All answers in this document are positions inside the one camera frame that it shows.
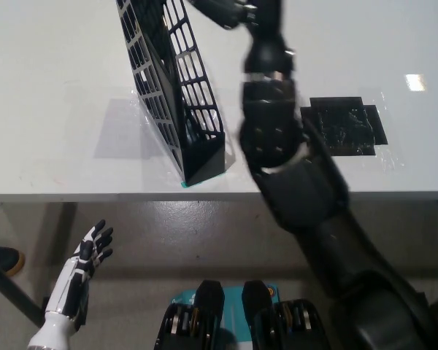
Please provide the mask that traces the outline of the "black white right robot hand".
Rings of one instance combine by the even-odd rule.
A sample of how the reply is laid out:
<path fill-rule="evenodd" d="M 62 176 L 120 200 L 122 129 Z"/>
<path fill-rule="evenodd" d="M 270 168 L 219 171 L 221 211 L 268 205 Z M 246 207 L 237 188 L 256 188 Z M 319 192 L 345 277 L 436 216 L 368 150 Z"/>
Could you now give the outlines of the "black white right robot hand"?
<path fill-rule="evenodd" d="M 244 25 L 254 39 L 280 35 L 281 1 L 195 0 L 189 3 L 226 30 Z"/>

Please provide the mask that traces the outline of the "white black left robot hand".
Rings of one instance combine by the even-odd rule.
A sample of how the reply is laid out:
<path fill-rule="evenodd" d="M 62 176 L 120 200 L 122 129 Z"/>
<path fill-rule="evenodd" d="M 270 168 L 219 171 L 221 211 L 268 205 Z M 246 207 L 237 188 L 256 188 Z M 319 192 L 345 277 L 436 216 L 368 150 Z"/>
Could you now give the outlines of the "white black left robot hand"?
<path fill-rule="evenodd" d="M 57 314 L 69 320 L 73 333 L 86 322 L 89 282 L 96 269 L 113 253 L 110 248 L 113 228 L 105 225 L 105 220 L 96 223 L 66 260 L 45 309 L 47 315 Z"/>

